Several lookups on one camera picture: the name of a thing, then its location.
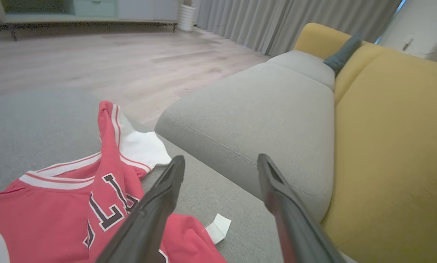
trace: cabinet drawer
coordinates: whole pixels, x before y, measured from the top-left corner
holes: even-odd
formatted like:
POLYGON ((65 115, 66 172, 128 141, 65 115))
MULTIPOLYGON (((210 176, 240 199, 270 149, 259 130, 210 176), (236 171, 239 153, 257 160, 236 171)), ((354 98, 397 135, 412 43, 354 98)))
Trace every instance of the cabinet drawer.
POLYGON ((74 0, 74 9, 77 16, 114 17, 116 14, 115 3, 106 0, 74 0))

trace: sofa seat cushion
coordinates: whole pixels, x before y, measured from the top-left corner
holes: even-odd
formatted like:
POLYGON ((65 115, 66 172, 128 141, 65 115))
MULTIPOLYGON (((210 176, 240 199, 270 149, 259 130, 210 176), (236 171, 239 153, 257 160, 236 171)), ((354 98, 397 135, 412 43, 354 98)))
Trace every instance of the sofa seat cushion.
POLYGON ((328 86, 332 91, 335 85, 335 73, 332 68, 324 64, 324 60, 315 57, 308 53, 298 50, 278 55, 271 58, 267 63, 275 63, 277 65, 294 70, 306 77, 312 78, 328 86))
POLYGON ((262 63, 170 106, 155 131, 260 198, 256 160, 267 153, 317 220, 334 172, 334 95, 326 85, 262 63))

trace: dark gray pillow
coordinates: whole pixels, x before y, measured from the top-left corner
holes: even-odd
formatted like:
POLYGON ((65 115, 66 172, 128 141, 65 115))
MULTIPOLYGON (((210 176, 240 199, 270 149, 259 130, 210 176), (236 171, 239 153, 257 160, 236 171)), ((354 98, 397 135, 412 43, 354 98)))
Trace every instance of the dark gray pillow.
POLYGON ((360 47, 362 44, 362 39, 360 35, 354 35, 349 40, 345 42, 345 44, 340 48, 340 50, 334 55, 326 58, 324 60, 324 64, 331 67, 335 75, 342 70, 342 67, 349 61, 349 58, 353 55, 353 53, 360 47))

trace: gray curtain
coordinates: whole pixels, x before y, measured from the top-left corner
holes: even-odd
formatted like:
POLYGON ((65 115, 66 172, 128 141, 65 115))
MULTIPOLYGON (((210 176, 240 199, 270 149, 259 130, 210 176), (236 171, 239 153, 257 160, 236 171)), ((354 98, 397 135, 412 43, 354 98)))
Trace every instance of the gray curtain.
POLYGON ((197 26, 260 53, 292 50, 316 22, 375 42, 401 0, 202 0, 197 26))

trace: wall switch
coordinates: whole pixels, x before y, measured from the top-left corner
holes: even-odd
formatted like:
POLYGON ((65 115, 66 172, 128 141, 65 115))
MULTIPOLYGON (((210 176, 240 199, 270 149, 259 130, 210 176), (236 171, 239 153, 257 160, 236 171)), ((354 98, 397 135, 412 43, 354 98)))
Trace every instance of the wall switch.
POLYGON ((403 51, 407 50, 408 46, 413 42, 413 40, 414 40, 414 37, 411 35, 408 35, 403 41, 404 47, 402 48, 402 50, 403 51))

